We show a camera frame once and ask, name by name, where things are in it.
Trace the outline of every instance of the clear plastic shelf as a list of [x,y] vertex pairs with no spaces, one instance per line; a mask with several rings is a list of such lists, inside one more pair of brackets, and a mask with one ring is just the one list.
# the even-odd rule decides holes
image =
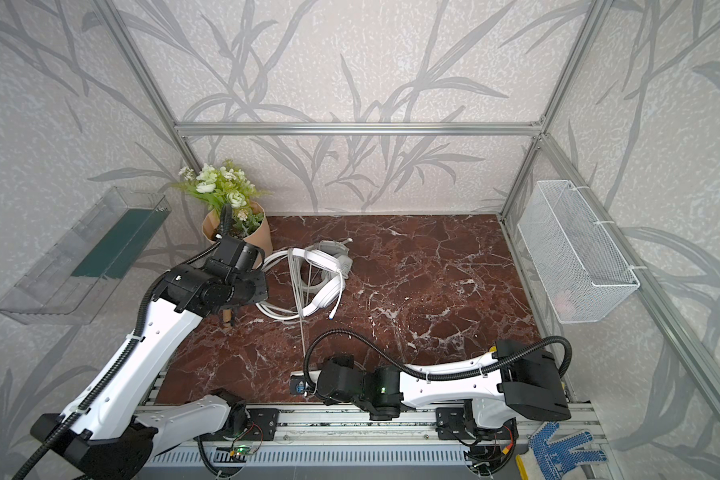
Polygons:
[[163,194],[110,188],[0,298],[0,313],[27,325],[87,325],[169,213]]

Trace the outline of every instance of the red marble surface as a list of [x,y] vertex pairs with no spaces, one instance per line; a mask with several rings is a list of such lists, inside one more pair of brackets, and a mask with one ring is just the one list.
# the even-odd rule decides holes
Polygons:
[[[275,248],[317,240],[354,239],[354,264],[334,320],[330,308],[306,318],[306,344],[331,328],[354,329],[404,362],[465,360],[496,339],[538,341],[518,273],[496,216],[276,216]],[[288,265],[268,274],[270,301],[292,306]],[[346,336],[331,336],[313,364],[347,352],[366,370],[379,355]],[[302,365],[298,321],[275,321],[255,306],[236,324],[205,319],[181,344],[157,396],[163,404],[192,401],[219,387],[249,403],[297,402],[288,378]]]

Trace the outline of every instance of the flower pot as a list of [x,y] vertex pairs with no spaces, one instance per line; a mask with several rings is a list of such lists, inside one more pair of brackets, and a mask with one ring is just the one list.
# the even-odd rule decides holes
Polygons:
[[[264,209],[261,205],[251,200],[251,210],[254,214],[264,214]],[[216,233],[216,229],[219,227],[219,215],[215,210],[211,210],[206,218],[202,221],[202,234],[208,239],[209,242],[213,242],[213,235]],[[269,223],[266,221],[266,215],[259,228],[249,236],[243,238],[246,242],[251,245],[256,245],[264,250],[264,256],[272,254],[272,237],[269,234]]]

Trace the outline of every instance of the black bracket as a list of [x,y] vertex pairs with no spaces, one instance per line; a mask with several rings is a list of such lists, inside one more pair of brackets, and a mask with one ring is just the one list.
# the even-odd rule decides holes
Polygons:
[[277,417],[280,411],[277,408],[249,408],[248,413],[251,416],[251,422],[255,423],[258,428],[252,428],[247,434],[240,437],[241,440],[249,442],[271,442],[275,439],[275,430],[277,430]]
[[467,433],[464,424],[464,409],[442,407],[434,409],[434,417],[437,420],[438,438],[441,440],[464,440],[472,442],[474,437]]

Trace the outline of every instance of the wallpaper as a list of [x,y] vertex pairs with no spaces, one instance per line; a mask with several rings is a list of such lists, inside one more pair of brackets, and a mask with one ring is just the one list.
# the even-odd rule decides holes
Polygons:
[[201,138],[192,147],[201,161],[244,167],[272,192],[259,199],[270,214],[464,214],[500,209],[529,143],[326,135]]
[[180,121],[532,121],[590,0],[116,4]]
[[720,1],[612,10],[552,132],[720,364]]
[[[0,2],[0,296],[112,185],[165,191],[173,208],[88,326],[21,325],[0,314],[0,480],[133,328],[144,290],[204,246],[199,205],[171,191],[180,155],[88,2]],[[72,478],[50,454],[29,478]]]
[[[720,1],[612,8],[551,132],[720,364]],[[720,424],[637,298],[564,334],[626,478],[720,478]]]
[[559,178],[539,154],[510,209],[508,226],[516,260],[540,306],[542,335],[565,336],[573,346],[568,387],[577,401],[595,405],[624,479],[720,480],[720,422],[636,295],[599,322],[557,321],[517,223],[535,182]]
[[[532,121],[590,0],[118,0],[177,120]],[[96,18],[89,18],[89,25]],[[497,211],[528,138],[192,138],[270,213]]]

